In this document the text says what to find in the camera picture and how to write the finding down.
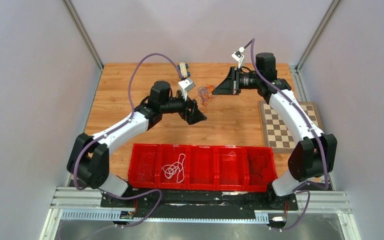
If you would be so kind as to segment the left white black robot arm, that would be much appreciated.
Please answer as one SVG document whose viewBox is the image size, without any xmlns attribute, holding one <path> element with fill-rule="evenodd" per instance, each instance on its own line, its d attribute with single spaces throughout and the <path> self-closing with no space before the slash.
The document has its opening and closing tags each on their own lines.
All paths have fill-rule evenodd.
<svg viewBox="0 0 384 240">
<path fill-rule="evenodd" d="M 110 172 L 110 156 L 133 137 L 154 127 L 164 114 L 178 113 L 189 125 L 205 121 L 207 117 L 197 101 L 188 96 L 194 87 L 195 83 L 186 78 L 178 82 L 178 91 L 173 95 L 167 81 L 156 81 L 149 95 L 126 118 L 94 135 L 81 133 L 76 137 L 67 171 L 86 187 L 113 195 L 120 207 L 129 206 L 133 193 L 127 190 L 125 180 Z"/>
</svg>

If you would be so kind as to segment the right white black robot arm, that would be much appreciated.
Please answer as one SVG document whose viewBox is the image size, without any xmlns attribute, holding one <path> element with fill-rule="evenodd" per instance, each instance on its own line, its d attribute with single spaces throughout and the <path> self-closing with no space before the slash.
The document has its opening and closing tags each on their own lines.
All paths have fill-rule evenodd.
<svg viewBox="0 0 384 240">
<path fill-rule="evenodd" d="M 237 50 L 225 80 L 214 95 L 239 95 L 242 90 L 256 90 L 274 109 L 286 125 L 295 142 L 288 159 L 288 170 L 268 186 L 266 204 L 278 209 L 287 195 L 302 187 L 306 181 L 328 176 L 333 170 L 338 141 L 333 134 L 325 134 L 305 113 L 294 96 L 289 83 L 277 76 L 276 58 L 273 53 L 262 52 L 255 56 L 253 70 L 243 65 L 244 55 Z"/>
</svg>

